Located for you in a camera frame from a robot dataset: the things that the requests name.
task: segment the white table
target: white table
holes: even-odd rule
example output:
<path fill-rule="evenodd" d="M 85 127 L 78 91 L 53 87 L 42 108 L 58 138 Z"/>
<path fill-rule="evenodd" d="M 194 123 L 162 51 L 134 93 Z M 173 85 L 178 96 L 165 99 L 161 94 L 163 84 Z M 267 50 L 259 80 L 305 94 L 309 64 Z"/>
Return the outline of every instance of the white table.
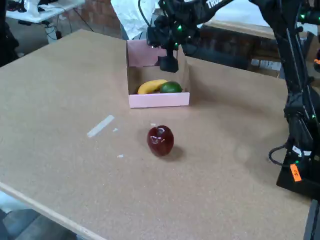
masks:
<path fill-rule="evenodd" d="M 43 21 L 48 21 L 55 16 L 62 14 L 63 12 L 69 11 L 76 7 L 81 6 L 86 0 L 59 0 L 58 2 L 50 3 L 48 5 L 40 5 L 45 11 L 39 12 L 38 16 L 33 16 L 30 12 L 18 12 L 18 11 L 7 11 L 6 16 L 8 18 L 27 21 L 34 24 L 39 24 Z M 48 27 L 45 28 L 47 33 L 48 42 L 52 43 L 55 41 L 56 31 L 55 25 L 50 23 Z"/>

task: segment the chair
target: chair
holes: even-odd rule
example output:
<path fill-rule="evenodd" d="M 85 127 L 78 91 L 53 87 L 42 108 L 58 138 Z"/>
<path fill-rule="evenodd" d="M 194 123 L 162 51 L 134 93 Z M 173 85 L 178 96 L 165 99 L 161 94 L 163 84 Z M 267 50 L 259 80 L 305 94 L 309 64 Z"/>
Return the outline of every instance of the chair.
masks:
<path fill-rule="evenodd" d="M 15 48 L 19 45 L 6 23 L 7 0 L 0 0 L 0 67 L 18 58 Z"/>

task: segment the pink cardboard box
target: pink cardboard box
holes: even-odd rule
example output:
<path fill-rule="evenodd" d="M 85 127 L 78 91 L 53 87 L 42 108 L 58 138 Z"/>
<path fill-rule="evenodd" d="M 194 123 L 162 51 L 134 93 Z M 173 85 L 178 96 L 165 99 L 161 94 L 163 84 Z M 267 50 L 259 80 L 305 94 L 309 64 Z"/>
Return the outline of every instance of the pink cardboard box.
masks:
<path fill-rule="evenodd" d="M 165 56 L 166 50 L 151 48 L 146 40 L 126 42 L 126 73 L 130 108 L 154 108 L 188 106 L 190 100 L 189 66 L 181 47 L 174 52 L 178 59 L 176 73 L 160 70 L 155 66 L 158 56 Z M 139 87 L 151 80 L 175 81 L 182 87 L 178 93 L 137 94 Z"/>

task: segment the white tape strip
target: white tape strip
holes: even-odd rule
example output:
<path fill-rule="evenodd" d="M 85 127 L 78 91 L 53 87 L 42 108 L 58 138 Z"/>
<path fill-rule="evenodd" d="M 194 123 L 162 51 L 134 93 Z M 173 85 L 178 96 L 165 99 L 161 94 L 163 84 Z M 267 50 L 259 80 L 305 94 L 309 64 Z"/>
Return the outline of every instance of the white tape strip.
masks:
<path fill-rule="evenodd" d="M 105 118 L 105 120 L 101 121 L 97 126 L 95 126 L 90 132 L 87 133 L 89 138 L 97 135 L 102 129 L 104 129 L 109 123 L 111 123 L 115 119 L 114 116 L 109 115 Z"/>

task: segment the brick wall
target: brick wall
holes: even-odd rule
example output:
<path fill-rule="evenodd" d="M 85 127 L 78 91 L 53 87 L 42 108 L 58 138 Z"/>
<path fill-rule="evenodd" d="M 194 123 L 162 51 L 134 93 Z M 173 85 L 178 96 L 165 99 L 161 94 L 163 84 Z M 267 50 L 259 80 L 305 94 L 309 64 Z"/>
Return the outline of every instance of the brick wall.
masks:
<path fill-rule="evenodd" d="M 120 22 L 110 1 L 86 0 L 77 11 L 88 24 L 100 25 L 120 32 Z M 79 16 L 74 11 L 70 11 L 69 16 L 71 21 L 79 21 Z"/>

